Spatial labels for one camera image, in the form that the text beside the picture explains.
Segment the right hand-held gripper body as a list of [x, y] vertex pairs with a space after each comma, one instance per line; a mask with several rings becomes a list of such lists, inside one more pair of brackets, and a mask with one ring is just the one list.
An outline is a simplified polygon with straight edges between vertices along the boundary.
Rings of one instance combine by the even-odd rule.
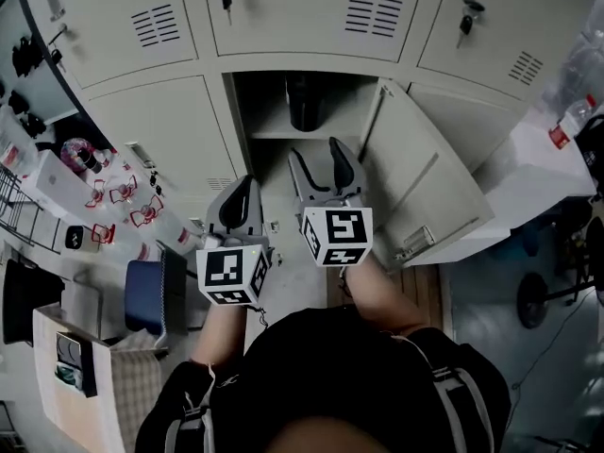
[[327, 200], [296, 198], [299, 231], [319, 267], [363, 262], [373, 246], [373, 211], [361, 194]]

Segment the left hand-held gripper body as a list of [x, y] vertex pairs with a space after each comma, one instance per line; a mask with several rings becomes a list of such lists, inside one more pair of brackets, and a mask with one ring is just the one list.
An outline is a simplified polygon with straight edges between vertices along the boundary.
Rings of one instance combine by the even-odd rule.
[[217, 306], [256, 304], [273, 251], [264, 226], [229, 229], [211, 224], [204, 248], [196, 252], [199, 291]]

